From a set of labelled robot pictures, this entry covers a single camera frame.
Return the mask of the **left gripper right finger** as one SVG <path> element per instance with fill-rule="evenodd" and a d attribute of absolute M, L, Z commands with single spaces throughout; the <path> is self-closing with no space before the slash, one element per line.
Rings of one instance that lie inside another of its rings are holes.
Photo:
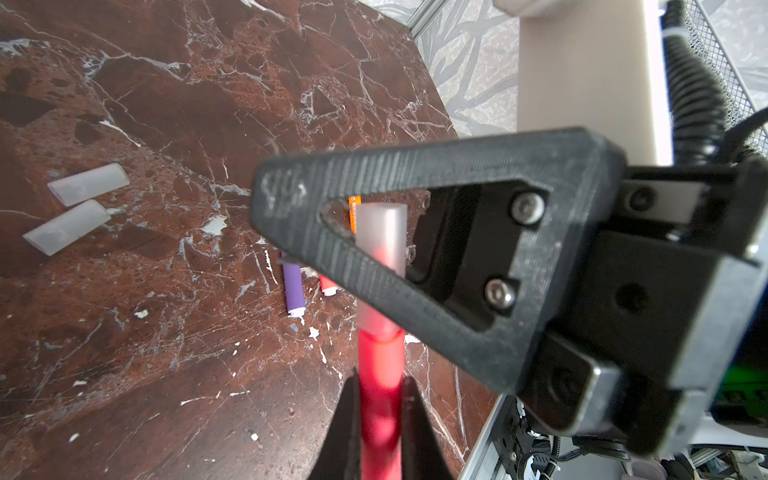
<path fill-rule="evenodd" d="M 406 376 L 401 398 L 401 471 L 406 480 L 451 480 L 416 380 Z"/>

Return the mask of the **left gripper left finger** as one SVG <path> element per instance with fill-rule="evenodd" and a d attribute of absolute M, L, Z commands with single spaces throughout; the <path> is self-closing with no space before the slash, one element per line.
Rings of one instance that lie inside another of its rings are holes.
<path fill-rule="evenodd" d="M 358 372 L 343 384 L 309 480 L 361 478 L 361 400 Z"/>

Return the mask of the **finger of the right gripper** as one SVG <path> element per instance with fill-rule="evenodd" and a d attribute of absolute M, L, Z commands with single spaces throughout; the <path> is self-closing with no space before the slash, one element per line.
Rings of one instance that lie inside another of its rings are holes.
<path fill-rule="evenodd" d="M 622 183 L 623 150 L 584 128 L 275 158 L 254 174 L 253 228 L 491 390 L 518 392 L 541 331 Z M 325 218 L 353 194 L 427 190 L 404 276 Z"/>

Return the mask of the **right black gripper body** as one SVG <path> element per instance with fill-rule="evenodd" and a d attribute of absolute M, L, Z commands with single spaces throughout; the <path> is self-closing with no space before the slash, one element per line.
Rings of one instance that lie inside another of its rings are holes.
<path fill-rule="evenodd" d="M 632 167 L 520 400 L 534 427 L 634 454 L 690 444 L 705 415 L 758 444 L 754 385 L 723 381 L 767 331 L 767 162 Z"/>

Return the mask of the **red pink marker pen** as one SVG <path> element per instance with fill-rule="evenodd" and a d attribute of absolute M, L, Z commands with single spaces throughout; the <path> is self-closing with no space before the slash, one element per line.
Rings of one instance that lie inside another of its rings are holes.
<path fill-rule="evenodd" d="M 325 276 L 320 276 L 320 286 L 323 295 L 326 297 L 336 295 L 339 289 L 338 285 L 334 281 Z"/>

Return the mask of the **purple marker pen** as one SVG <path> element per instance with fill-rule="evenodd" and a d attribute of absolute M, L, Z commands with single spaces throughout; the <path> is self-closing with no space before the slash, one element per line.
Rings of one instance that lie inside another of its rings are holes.
<path fill-rule="evenodd" d="M 301 268 L 284 252 L 281 253 L 281 266 L 287 313 L 291 318 L 301 318 L 306 311 Z"/>

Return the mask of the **orange marker pen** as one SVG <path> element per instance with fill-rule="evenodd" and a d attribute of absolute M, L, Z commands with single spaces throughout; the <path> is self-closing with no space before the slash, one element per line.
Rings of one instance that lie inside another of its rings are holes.
<path fill-rule="evenodd" d="M 350 223 L 350 229 L 353 234 L 357 232 L 357 207 L 361 204 L 361 197 L 360 196 L 349 196 L 348 197 L 348 207 L 349 207 L 349 223 Z"/>

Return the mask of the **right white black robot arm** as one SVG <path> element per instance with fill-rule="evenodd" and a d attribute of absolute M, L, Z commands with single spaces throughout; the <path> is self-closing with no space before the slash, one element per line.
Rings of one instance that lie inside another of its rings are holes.
<path fill-rule="evenodd" d="M 636 454 L 705 412 L 765 433 L 766 113 L 727 126 L 681 1 L 506 8 L 517 133 L 266 161 L 253 228 L 540 432 Z"/>

